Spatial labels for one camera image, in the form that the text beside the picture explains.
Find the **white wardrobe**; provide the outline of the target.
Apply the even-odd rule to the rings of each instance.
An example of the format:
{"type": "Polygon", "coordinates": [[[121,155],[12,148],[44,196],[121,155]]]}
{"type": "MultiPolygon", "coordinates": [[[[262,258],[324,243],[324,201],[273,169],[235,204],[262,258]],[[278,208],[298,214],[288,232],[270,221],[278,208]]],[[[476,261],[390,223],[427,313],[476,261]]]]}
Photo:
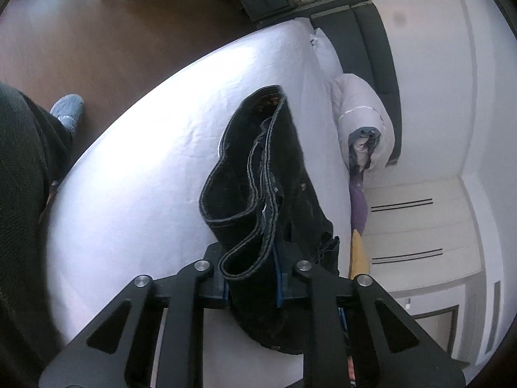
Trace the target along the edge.
{"type": "Polygon", "coordinates": [[[488,360],[500,339],[504,272],[479,179],[454,177],[365,192],[371,274],[454,359],[488,360]]]}

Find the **black denim pants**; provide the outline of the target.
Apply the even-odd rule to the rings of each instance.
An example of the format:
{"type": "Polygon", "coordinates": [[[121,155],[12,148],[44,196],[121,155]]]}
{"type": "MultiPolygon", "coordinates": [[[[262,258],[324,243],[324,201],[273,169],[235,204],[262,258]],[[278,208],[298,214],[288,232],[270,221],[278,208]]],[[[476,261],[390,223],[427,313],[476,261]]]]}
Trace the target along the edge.
{"type": "Polygon", "coordinates": [[[231,117],[200,212],[223,247],[219,269],[239,326],[263,347],[299,355],[305,312],[297,303],[277,306],[273,248],[296,243],[303,257],[336,275],[340,240],[309,178],[282,87],[255,91],[231,117]]]}

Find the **grey slipper foot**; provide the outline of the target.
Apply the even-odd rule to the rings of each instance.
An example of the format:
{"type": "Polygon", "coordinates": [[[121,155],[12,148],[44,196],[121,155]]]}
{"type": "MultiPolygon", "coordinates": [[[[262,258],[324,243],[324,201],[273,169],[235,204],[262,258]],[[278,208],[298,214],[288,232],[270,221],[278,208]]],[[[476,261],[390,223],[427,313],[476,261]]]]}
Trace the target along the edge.
{"type": "Polygon", "coordinates": [[[80,128],[84,105],[84,100],[80,95],[70,94],[63,96],[51,107],[50,114],[65,127],[71,139],[75,139],[80,128]]]}

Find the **white bed sheet mattress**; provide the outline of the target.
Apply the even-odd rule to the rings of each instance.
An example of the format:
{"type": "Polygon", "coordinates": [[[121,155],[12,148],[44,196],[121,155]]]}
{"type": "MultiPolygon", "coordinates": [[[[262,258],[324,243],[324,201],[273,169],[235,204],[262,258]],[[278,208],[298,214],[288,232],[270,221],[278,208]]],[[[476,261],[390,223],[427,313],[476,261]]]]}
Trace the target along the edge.
{"type": "Polygon", "coordinates": [[[351,234],[349,176],[330,82],[305,18],[254,32],[194,62],[136,102],[59,186],[46,222],[53,320],[71,341],[132,278],[199,259],[214,236],[199,197],[231,115],[267,85],[286,91],[305,164],[336,234],[351,234]]]}

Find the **yellow pillow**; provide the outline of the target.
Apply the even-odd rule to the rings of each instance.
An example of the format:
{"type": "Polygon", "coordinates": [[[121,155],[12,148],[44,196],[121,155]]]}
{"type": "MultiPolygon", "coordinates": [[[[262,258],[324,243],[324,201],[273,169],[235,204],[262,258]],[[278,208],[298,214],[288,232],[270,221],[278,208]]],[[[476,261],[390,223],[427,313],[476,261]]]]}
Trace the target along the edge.
{"type": "Polygon", "coordinates": [[[349,278],[356,278],[360,274],[370,273],[370,261],[367,257],[363,238],[357,230],[351,236],[349,278]]]}

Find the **dark grey headboard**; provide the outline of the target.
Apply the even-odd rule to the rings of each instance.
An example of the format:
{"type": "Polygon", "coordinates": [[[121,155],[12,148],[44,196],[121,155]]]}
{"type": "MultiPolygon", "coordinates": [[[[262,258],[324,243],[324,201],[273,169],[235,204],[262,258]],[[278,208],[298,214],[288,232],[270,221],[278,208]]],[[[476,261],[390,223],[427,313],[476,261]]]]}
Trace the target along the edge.
{"type": "Polygon", "coordinates": [[[384,104],[395,137],[388,164],[396,165],[402,141],[400,89],[390,43],[376,5],[372,0],[326,0],[309,10],[309,18],[330,39],[343,71],[367,81],[384,104]]]}

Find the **white pillow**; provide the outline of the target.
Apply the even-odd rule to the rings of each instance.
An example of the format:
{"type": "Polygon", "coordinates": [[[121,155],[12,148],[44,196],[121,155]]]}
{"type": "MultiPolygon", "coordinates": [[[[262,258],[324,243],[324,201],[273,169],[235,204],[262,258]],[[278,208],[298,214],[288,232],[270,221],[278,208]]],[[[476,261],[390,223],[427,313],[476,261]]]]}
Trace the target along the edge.
{"type": "Polygon", "coordinates": [[[310,42],[327,80],[333,82],[343,74],[343,69],[330,39],[321,28],[316,28],[315,33],[310,35],[310,42]]]}

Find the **person leg black trousers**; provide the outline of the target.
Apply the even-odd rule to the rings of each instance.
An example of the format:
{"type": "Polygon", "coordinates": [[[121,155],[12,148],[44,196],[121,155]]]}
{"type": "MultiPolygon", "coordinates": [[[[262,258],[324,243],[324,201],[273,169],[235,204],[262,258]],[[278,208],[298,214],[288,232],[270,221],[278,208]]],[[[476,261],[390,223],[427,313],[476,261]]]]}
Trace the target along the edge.
{"type": "Polygon", "coordinates": [[[1,385],[35,387],[59,353],[38,224],[69,162],[70,131],[27,95],[1,86],[1,385]]]}

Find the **purple pillow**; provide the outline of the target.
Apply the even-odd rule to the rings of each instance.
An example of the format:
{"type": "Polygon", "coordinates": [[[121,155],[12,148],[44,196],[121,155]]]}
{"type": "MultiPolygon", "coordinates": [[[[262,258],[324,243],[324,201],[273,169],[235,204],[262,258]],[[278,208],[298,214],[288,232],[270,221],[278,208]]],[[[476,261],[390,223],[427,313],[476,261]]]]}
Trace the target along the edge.
{"type": "Polygon", "coordinates": [[[364,195],[363,173],[355,173],[350,178],[349,192],[351,199],[351,229],[363,235],[369,209],[364,195]]]}

